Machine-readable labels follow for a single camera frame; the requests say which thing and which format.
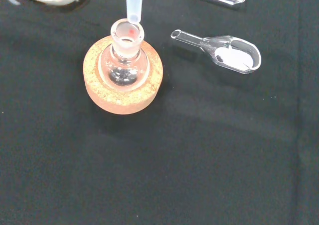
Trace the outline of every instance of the glass weighing scoop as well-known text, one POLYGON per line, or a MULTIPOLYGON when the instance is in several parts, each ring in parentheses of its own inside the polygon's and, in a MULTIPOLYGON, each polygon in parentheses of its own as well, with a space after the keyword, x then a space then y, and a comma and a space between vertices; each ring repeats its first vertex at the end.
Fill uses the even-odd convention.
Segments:
POLYGON ((260 67, 258 48, 243 39, 225 35, 201 38, 175 30, 171 38, 201 48, 218 66, 242 73, 252 73, 260 67))

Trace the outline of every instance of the transfer pipette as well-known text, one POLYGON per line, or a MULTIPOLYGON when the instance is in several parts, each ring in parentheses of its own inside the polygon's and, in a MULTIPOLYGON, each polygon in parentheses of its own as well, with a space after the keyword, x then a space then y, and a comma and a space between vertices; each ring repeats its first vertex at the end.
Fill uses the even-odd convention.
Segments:
POLYGON ((141 21, 142 0, 126 0, 126 11, 130 23, 139 23, 141 21))
POLYGON ((261 64, 258 48, 237 37, 226 35, 201 38, 181 30, 175 30, 170 36, 178 41, 201 48, 210 55, 218 66, 239 73, 251 73, 257 70, 261 64))

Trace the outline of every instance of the dark fabric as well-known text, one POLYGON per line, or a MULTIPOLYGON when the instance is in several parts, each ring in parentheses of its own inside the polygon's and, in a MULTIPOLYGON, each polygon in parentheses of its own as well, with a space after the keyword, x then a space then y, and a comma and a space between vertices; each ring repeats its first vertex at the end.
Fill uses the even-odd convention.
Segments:
POLYGON ((319 224, 318 0, 144 0, 164 77, 145 110, 102 111, 85 53, 125 0, 69 14, 0 1, 0 224, 319 224), (257 45, 241 75, 175 29, 257 45))

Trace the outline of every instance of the black table surface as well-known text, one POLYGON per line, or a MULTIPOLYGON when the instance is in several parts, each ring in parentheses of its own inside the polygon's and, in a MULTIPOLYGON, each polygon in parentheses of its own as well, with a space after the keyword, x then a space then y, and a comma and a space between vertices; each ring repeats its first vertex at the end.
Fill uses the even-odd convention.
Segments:
POLYGON ((145 110, 89 98, 85 53, 125 0, 70 13, 0 1, 1 225, 318 225, 318 0, 144 0, 164 68, 145 110), (257 45, 241 75, 171 32, 257 45))

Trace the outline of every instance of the glass flask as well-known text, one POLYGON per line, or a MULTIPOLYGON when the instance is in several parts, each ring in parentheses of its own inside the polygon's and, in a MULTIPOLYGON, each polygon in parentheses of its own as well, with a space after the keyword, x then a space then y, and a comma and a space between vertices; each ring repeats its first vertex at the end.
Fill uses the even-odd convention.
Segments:
POLYGON ((99 57, 102 80, 117 91, 131 91, 141 86, 150 72, 150 63, 141 48, 144 39, 142 26, 127 19, 116 21, 111 27, 110 44, 99 57))

